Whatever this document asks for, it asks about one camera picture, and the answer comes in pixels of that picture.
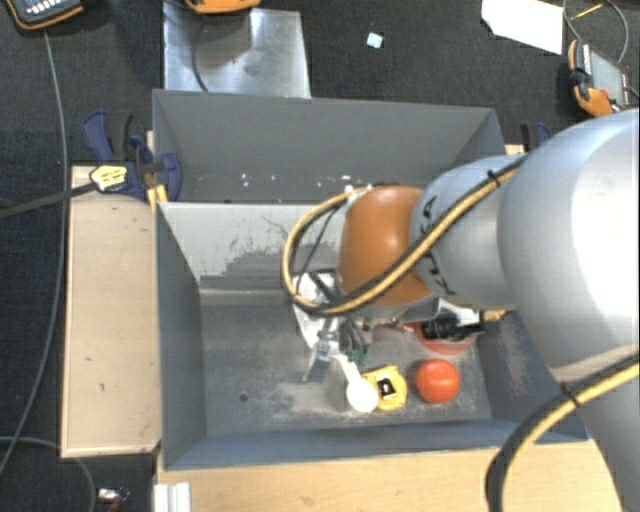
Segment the cable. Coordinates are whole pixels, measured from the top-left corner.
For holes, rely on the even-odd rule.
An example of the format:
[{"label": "cable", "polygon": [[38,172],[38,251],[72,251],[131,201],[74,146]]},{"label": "cable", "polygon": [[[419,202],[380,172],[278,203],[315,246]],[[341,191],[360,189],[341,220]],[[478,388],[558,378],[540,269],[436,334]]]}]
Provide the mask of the cable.
[{"label": "cable", "polygon": [[84,185],[80,185],[79,187],[75,187],[72,189],[67,188],[62,192],[56,192],[54,194],[41,197],[40,199],[34,199],[33,201],[28,201],[26,203],[20,204],[12,204],[11,206],[8,206],[3,210],[0,210],[0,220],[8,219],[9,217],[13,217],[14,215],[30,212],[32,210],[37,210],[39,208],[42,208],[43,206],[49,206],[55,203],[59,203],[60,201],[66,202],[72,197],[78,197],[83,194],[95,191],[95,183],[89,182]]},{"label": "cable", "polygon": [[[0,442],[2,443],[12,443],[14,442],[15,436],[0,436]],[[38,439],[36,437],[20,437],[17,440],[18,443],[23,443],[23,444],[29,444],[29,445],[33,445],[33,446],[44,446],[46,448],[51,448],[52,450],[56,450],[58,451],[60,449],[60,447],[51,442],[51,441],[45,441],[44,439]],[[72,459],[82,470],[82,472],[84,473],[84,477],[87,480],[87,485],[89,486],[89,508],[87,509],[89,512],[93,512],[93,510],[96,507],[96,485],[93,481],[93,477],[91,476],[91,472],[89,471],[89,468],[87,468],[87,465],[82,462],[80,459]]]},{"label": "cable", "polygon": [[[322,225],[322,229],[320,229],[320,233],[318,233],[318,236],[316,237],[316,240],[313,243],[313,246],[311,247],[311,250],[309,251],[309,254],[308,254],[306,260],[302,264],[302,268],[300,269],[300,272],[298,272],[299,276],[302,277],[305,274],[305,272],[307,271],[307,268],[309,267],[309,264],[311,263],[311,260],[313,259],[313,256],[315,255],[316,251],[318,250],[318,247],[320,246],[320,242],[322,241],[322,238],[324,237],[324,233],[327,230],[327,228],[329,227],[329,223],[331,222],[331,218],[336,213],[338,213],[339,209],[340,209],[339,207],[335,207],[333,210],[330,211],[329,215],[325,219],[324,224]],[[302,279],[298,279],[298,283],[296,284],[296,293],[298,293],[300,291],[300,282],[301,281],[302,281]]]},{"label": "cable", "polygon": [[513,462],[525,448],[538,440],[556,423],[577,407],[638,377],[638,353],[579,381],[564,393],[553,397],[530,415],[509,436],[500,452],[490,464],[486,477],[485,494],[491,512],[502,512],[504,483]]},{"label": "cable", "polygon": [[[627,23],[626,16],[616,4],[614,4],[611,0],[605,0],[605,1],[613,8],[616,14],[620,17],[620,19],[622,20],[622,26],[624,27],[624,45],[622,46],[620,55],[616,60],[616,62],[620,64],[622,62],[622,59],[624,59],[624,56],[627,53],[627,47],[629,46],[629,24]],[[577,32],[577,30],[573,26],[573,23],[571,23],[571,20],[569,19],[569,15],[567,14],[567,0],[562,0],[562,14],[564,16],[564,21],[567,23],[567,27],[569,27],[569,30],[574,35],[574,37],[576,39],[583,40],[583,38],[580,36],[580,34]]]},{"label": "cable", "polygon": [[[58,107],[58,120],[60,122],[60,136],[62,137],[62,165],[63,165],[63,189],[67,190],[68,181],[69,181],[69,156],[68,156],[68,148],[67,148],[67,133],[65,129],[64,122],[64,113],[62,110],[62,100],[60,97],[60,86],[58,84],[58,77],[56,73],[55,63],[53,61],[53,53],[51,51],[51,43],[49,41],[49,36],[46,31],[44,33],[44,41],[47,47],[47,55],[49,58],[49,66],[51,67],[51,75],[53,79],[53,88],[56,95],[56,104]],[[47,364],[47,360],[49,358],[49,352],[51,351],[51,346],[53,345],[53,333],[56,326],[56,319],[58,313],[58,305],[60,303],[60,296],[62,291],[62,284],[64,282],[64,262],[65,262],[65,239],[66,239],[66,226],[67,226],[67,208],[66,202],[62,203],[62,222],[60,224],[60,238],[59,238],[59,257],[58,257],[58,270],[56,276],[56,284],[55,291],[53,295],[53,303],[51,306],[51,314],[49,317],[49,328],[47,331],[47,337],[44,345],[44,349],[42,352],[42,358],[40,359],[40,367],[38,368],[38,373],[36,374],[36,379],[33,383],[33,388],[31,389],[31,395],[29,396],[29,400],[27,405],[22,413],[22,418],[20,419],[20,423],[16,428],[15,434],[11,437],[11,442],[9,444],[9,448],[7,449],[7,453],[5,453],[2,462],[0,462],[0,478],[2,478],[2,474],[4,473],[9,459],[15,450],[16,445],[19,442],[19,439],[22,435],[22,431],[24,429],[25,424],[27,423],[27,419],[29,418],[29,414],[31,413],[31,409],[33,408],[33,403],[38,394],[38,390],[40,388],[40,383],[42,382],[42,377],[44,375],[44,370]]]},{"label": "cable", "polygon": [[198,63],[196,61],[196,51],[198,48],[198,41],[200,41],[200,36],[202,35],[202,30],[204,29],[205,26],[206,26],[206,23],[202,21],[194,37],[193,46],[191,47],[191,68],[193,69],[193,74],[195,75],[196,80],[198,81],[198,85],[200,86],[202,91],[209,92],[209,89],[207,88],[206,84],[202,80],[202,76],[200,75],[200,70],[198,69]]},{"label": "cable", "polygon": [[172,5],[173,7],[177,8],[177,9],[182,9],[183,11],[192,11],[192,9],[190,7],[187,7],[184,4],[180,4],[178,2],[172,2],[171,0],[162,0],[163,3],[167,4],[167,5]]},{"label": "cable", "polygon": [[431,229],[425,233],[423,238],[418,239],[405,254],[391,265],[391,267],[357,290],[354,290],[344,296],[340,301],[334,303],[329,302],[326,304],[316,304],[296,293],[296,289],[291,278],[291,268],[293,268],[292,263],[295,258],[295,249],[301,239],[301,236],[304,235],[304,232],[315,220],[326,213],[326,211],[335,205],[343,205],[350,197],[361,194],[367,190],[371,190],[371,188],[360,188],[347,191],[312,208],[307,214],[298,220],[285,242],[282,253],[282,279],[286,291],[298,307],[317,316],[336,316],[364,307],[402,279],[402,277],[404,277],[404,275],[413,268],[418,260],[429,251],[437,240],[476,203],[511,179],[524,158],[526,158],[526,155],[523,155],[513,161],[505,168],[495,173],[491,173],[487,179],[483,180],[456,201],[435,222]]},{"label": "cable", "polygon": [[11,208],[12,206],[15,206],[16,203],[14,203],[13,201],[10,201],[9,199],[4,199],[3,197],[0,197],[0,208]]}]

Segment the orange ball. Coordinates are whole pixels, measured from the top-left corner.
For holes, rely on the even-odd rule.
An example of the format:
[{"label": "orange ball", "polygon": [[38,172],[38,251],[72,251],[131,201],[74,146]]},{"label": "orange ball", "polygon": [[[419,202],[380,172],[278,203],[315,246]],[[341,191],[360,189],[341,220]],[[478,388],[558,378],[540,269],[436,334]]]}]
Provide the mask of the orange ball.
[{"label": "orange ball", "polygon": [[415,383],[425,401],[440,404],[456,397],[460,390],[460,374],[451,363],[431,359],[420,365]]}]

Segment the black floor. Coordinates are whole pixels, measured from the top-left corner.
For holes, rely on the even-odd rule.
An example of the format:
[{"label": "black floor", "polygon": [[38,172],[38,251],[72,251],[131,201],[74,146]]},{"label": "black floor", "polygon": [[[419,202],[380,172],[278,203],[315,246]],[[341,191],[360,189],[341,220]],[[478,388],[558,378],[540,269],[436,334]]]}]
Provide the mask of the black floor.
[{"label": "black floor", "polygon": [[[593,5],[569,0],[572,14]],[[623,64],[638,88],[640,4],[619,2],[630,41]],[[507,143],[519,123],[554,133],[587,118],[567,92],[563,57],[493,36],[480,0],[264,0],[262,7],[302,12],[312,94],[496,109]],[[50,29],[72,162],[92,157],[79,122],[104,108],[135,113],[132,130],[151,127],[151,90],[162,86],[160,0],[92,0],[86,16]],[[575,21],[613,57],[624,32],[605,7]],[[367,48],[369,32],[384,47]],[[0,197],[25,201],[61,187],[60,132],[42,34],[27,34],[0,8]],[[37,371],[55,284],[59,207],[0,221],[0,436],[13,434]],[[62,319],[25,435],[57,441]],[[113,411],[114,422],[119,411]],[[0,455],[6,445],[2,445]],[[89,461],[99,487],[128,487],[128,510],[150,507],[147,456]],[[54,452],[20,447],[0,480],[0,510],[84,510],[82,474]]]}]

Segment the white paper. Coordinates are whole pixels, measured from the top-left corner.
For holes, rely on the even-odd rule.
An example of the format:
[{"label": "white paper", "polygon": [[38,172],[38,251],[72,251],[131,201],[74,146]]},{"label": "white paper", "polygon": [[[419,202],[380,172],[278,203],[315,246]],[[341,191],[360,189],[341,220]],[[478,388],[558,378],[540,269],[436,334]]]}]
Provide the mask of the white paper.
[{"label": "white paper", "polygon": [[369,37],[367,38],[367,46],[370,48],[382,48],[383,38],[381,35],[376,34],[374,32],[369,32]]},{"label": "white paper", "polygon": [[562,7],[538,0],[483,0],[482,19],[497,36],[562,55]]}]

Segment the black object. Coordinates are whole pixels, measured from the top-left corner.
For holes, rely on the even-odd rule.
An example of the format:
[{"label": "black object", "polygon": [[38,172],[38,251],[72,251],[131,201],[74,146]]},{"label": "black object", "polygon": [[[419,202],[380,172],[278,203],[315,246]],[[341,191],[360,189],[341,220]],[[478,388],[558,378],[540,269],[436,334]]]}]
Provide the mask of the black object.
[{"label": "black object", "polygon": [[458,325],[454,314],[443,314],[420,324],[422,335],[427,340],[446,339],[450,342],[463,341],[473,334],[484,332],[480,325]]},{"label": "black object", "polygon": [[64,190],[62,192],[56,192],[55,194],[41,197],[40,199],[35,199],[34,201],[20,203],[7,209],[0,210],[0,220],[8,219],[9,217],[13,217],[14,215],[19,215],[31,210],[37,210],[39,208],[42,208],[43,206],[56,204],[60,201],[68,201],[72,197],[77,197],[88,192],[93,192],[95,189],[96,186],[94,183],[87,183],[86,185],[81,185],[79,187]]},{"label": "black object", "polygon": [[385,377],[378,381],[378,392],[383,399],[391,398],[396,395],[396,388],[393,387],[391,379]]},{"label": "black object", "polygon": [[36,30],[66,20],[84,10],[81,0],[6,0],[20,28]]}]

